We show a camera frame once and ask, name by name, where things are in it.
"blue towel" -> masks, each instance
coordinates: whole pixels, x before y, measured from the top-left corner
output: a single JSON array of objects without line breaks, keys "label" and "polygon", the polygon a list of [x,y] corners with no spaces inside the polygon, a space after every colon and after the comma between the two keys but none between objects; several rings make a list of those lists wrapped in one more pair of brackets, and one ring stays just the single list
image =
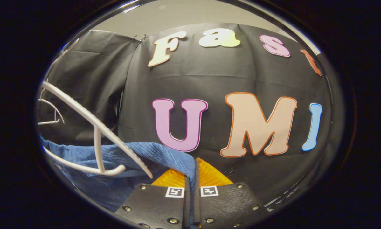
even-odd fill
[{"label": "blue towel", "polygon": [[[42,145],[67,161],[97,168],[94,146],[57,145],[42,140]],[[113,177],[79,171],[59,164],[64,175],[80,191],[95,202],[115,212],[140,183],[150,184],[169,168],[175,169],[189,178],[190,192],[195,190],[195,159],[184,152],[170,149],[153,142],[132,142],[126,144],[131,148],[152,172],[154,178],[146,173],[122,149],[116,145],[102,145],[104,167],[106,170],[125,165],[126,170]]]}]

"blue cloth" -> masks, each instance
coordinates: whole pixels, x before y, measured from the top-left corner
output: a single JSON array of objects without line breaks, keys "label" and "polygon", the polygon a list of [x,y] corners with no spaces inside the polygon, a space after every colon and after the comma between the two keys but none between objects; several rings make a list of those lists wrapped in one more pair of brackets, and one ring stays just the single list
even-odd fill
[{"label": "blue cloth", "polygon": [[[94,146],[57,145],[47,140],[42,140],[42,145],[67,161],[97,168]],[[169,168],[185,174],[189,178],[190,192],[194,193],[196,167],[191,155],[153,142],[132,142],[126,145],[144,161],[152,172],[153,179],[116,145],[101,146],[106,170],[125,165],[126,170],[116,176],[91,174],[60,163],[58,165],[76,188],[111,212],[115,212],[124,203],[138,184],[150,184]]]}]

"foam letter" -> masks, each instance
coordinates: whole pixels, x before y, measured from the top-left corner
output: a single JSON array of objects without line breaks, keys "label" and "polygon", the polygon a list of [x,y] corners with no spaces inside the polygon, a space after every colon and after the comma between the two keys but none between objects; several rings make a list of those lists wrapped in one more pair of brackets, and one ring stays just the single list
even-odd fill
[{"label": "foam letter", "polygon": [[155,45],[154,56],[152,57],[152,60],[148,63],[148,67],[162,64],[168,61],[170,58],[170,55],[166,54],[166,50],[169,48],[171,52],[175,51],[179,44],[178,38],[184,38],[185,36],[186,36],[186,32],[180,31],[180,32],[171,34],[169,36],[166,36],[164,38],[156,40],[154,42],[154,45]]},{"label": "foam letter", "polygon": [[271,144],[265,148],[266,155],[279,155],[288,150],[292,118],[297,102],[291,97],[280,97],[268,120],[257,97],[252,93],[235,92],[226,96],[225,102],[233,110],[232,130],[229,143],[220,151],[223,157],[241,157],[247,153],[244,138],[250,142],[253,155],[257,155],[271,136]]},{"label": "foam letter", "polygon": [[322,113],[322,106],[317,103],[311,103],[309,105],[309,110],[312,113],[311,119],[311,129],[309,130],[309,135],[307,142],[302,146],[303,151],[310,151],[316,146],[316,137],[319,131],[320,115]]},{"label": "foam letter", "polygon": [[230,29],[209,29],[203,32],[204,37],[200,38],[199,45],[202,47],[235,47],[240,44],[236,39],[236,34]]},{"label": "foam letter", "polygon": [[317,68],[316,64],[315,64],[315,60],[311,57],[311,55],[304,49],[301,49],[301,52],[303,54],[305,54],[305,56],[307,57],[308,61],[309,61],[309,64],[311,64],[311,67],[312,69],[318,74],[318,75],[322,75],[320,73],[320,70],[319,68]]},{"label": "foam letter", "polygon": [[291,56],[288,49],[283,46],[283,43],[278,38],[270,37],[267,35],[261,35],[260,40],[264,42],[264,48],[270,53],[282,57]]},{"label": "foam letter", "polygon": [[190,152],[196,149],[200,140],[200,125],[202,112],[208,109],[208,103],[203,100],[183,100],[182,108],[186,111],[186,137],[183,140],[174,138],[170,133],[170,110],[175,104],[169,99],[159,99],[152,102],[155,109],[155,123],[159,140],[171,149]]}]

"bolt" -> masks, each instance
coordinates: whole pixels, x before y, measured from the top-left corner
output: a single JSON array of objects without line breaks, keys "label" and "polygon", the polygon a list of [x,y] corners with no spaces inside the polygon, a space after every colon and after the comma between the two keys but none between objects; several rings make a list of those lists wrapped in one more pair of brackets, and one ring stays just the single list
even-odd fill
[{"label": "bolt", "polygon": [[179,221],[178,221],[177,219],[174,219],[174,218],[172,218],[172,219],[168,219],[168,222],[169,222],[169,223],[172,223],[172,224],[177,224],[177,223],[179,223]]},{"label": "bolt", "polygon": [[146,227],[146,228],[150,228],[148,225],[146,225],[145,223],[140,223],[141,226],[143,227]]},{"label": "bolt", "polygon": [[216,220],[213,218],[207,218],[205,221],[206,223],[214,223]]}]

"black fabric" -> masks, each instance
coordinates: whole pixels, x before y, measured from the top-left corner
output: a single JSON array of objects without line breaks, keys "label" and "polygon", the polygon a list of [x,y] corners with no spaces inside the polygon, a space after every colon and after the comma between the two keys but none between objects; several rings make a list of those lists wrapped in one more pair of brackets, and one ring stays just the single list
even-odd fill
[{"label": "black fabric", "polygon": [[[202,33],[215,28],[233,30],[240,45],[200,46]],[[182,30],[187,35],[179,39],[174,52],[167,51],[169,61],[148,67],[154,42]],[[291,56],[285,58],[268,52],[260,35],[280,39]],[[161,143],[151,103],[162,98],[175,102],[170,112],[170,130],[175,138],[183,139],[186,113],[180,103],[185,99],[205,100],[209,108],[202,113],[200,144],[189,154],[213,165],[233,182],[245,182],[265,203],[292,188],[309,171],[318,177],[339,145],[338,141],[330,142],[333,149],[324,150],[331,122],[331,99],[325,78],[328,73],[316,74],[300,49],[303,48],[297,42],[275,32],[230,23],[181,26],[141,42],[110,32],[91,31],[55,65],[48,79],[93,112],[124,142]],[[220,155],[220,150],[227,146],[232,123],[232,110],[224,99],[232,92],[255,94],[266,118],[278,98],[288,96],[297,100],[287,152],[275,156],[261,152],[254,156],[246,139],[245,156]],[[43,137],[58,144],[93,145],[93,127],[83,117],[49,93],[44,98],[58,107],[67,124],[40,127]],[[310,103],[321,104],[323,112],[317,146],[304,152],[301,147],[310,129]],[[53,109],[40,109],[40,114],[39,121],[46,121],[53,118]]]}]

